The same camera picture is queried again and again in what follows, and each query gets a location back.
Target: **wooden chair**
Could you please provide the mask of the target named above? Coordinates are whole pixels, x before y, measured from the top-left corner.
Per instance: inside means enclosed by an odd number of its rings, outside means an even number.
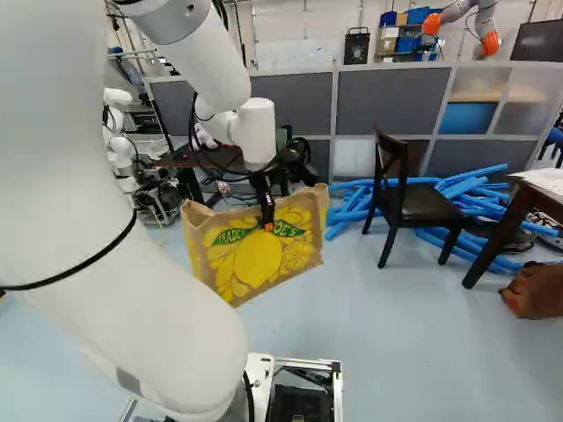
[[[376,208],[379,208],[389,224],[385,247],[377,266],[383,268],[391,253],[399,227],[445,227],[450,230],[446,237],[438,264],[444,265],[457,243],[457,237],[465,227],[473,225],[473,219],[459,211],[455,205],[427,183],[408,185],[408,143],[393,139],[375,128],[376,175],[373,181],[373,197],[368,218],[362,233],[368,233]],[[380,150],[386,153],[382,160]],[[387,173],[397,163],[398,184],[390,186]]]

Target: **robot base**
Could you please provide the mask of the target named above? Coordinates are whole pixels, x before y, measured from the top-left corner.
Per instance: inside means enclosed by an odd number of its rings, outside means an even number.
[[[326,418],[328,422],[343,422],[342,409],[342,365],[336,360],[302,360],[291,358],[274,358],[268,354],[249,353],[246,362],[246,373],[252,385],[252,395],[254,398],[254,421],[253,422],[286,422],[288,414],[292,418],[288,421],[304,421],[305,415],[296,409],[298,406],[291,406],[290,402],[304,402],[307,397],[322,397],[322,403],[326,404]],[[307,382],[317,386],[316,389],[301,389],[288,387],[275,382],[275,377],[281,372],[286,371]],[[272,386],[275,384],[276,394],[272,397]],[[132,422],[135,408],[138,404],[137,398],[131,398],[125,411],[122,413],[120,422]],[[248,407],[246,401],[244,406],[233,405],[233,409],[243,409],[237,415],[225,415],[221,420],[241,420],[248,421]],[[135,417],[135,422],[162,422],[162,419]],[[165,422],[174,422],[171,418],[166,418]]]

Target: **light blue floor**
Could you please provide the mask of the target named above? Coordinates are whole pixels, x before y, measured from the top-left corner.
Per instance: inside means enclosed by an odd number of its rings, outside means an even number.
[[[487,274],[461,287],[468,264],[411,230],[399,231],[384,270],[386,226],[360,225],[325,244],[325,264],[239,309],[251,349],[344,365],[345,420],[563,420],[563,320],[523,321]],[[181,224],[151,229],[189,268]],[[523,260],[558,257],[537,246]],[[74,342],[34,310],[0,303],[0,420],[114,422],[127,395],[87,367]]]

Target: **wall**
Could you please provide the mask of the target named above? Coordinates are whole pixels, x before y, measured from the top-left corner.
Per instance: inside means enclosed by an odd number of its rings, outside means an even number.
[[[406,11],[411,7],[444,7],[448,0],[252,0],[255,10],[256,54],[260,69],[306,67],[329,62],[311,54],[316,47],[320,54],[341,62],[344,37],[353,26],[367,26],[371,33],[370,60],[375,53],[379,16],[391,10]],[[531,0],[501,0],[496,6],[496,22],[504,41],[495,60],[509,58],[518,26],[527,22],[534,2]],[[561,0],[537,0],[532,21],[559,18]],[[473,29],[474,16],[467,24]],[[465,19],[444,27],[442,51],[448,61],[471,60],[478,41],[465,28]]]
[[[241,56],[242,48],[240,46],[240,39],[242,38],[246,52],[246,68],[254,69],[252,62],[256,62],[256,47],[250,0],[237,1],[237,9],[238,20],[234,2],[225,4],[225,10],[227,11],[227,17],[229,19],[229,35]]]

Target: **brown bag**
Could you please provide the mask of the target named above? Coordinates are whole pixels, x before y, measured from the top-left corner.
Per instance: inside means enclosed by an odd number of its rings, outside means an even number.
[[[259,228],[260,207],[216,212],[186,201],[182,222],[194,275],[237,307],[321,265],[328,201],[323,184],[277,199],[271,232]]]
[[[563,265],[528,262],[499,293],[517,317],[563,316]]]

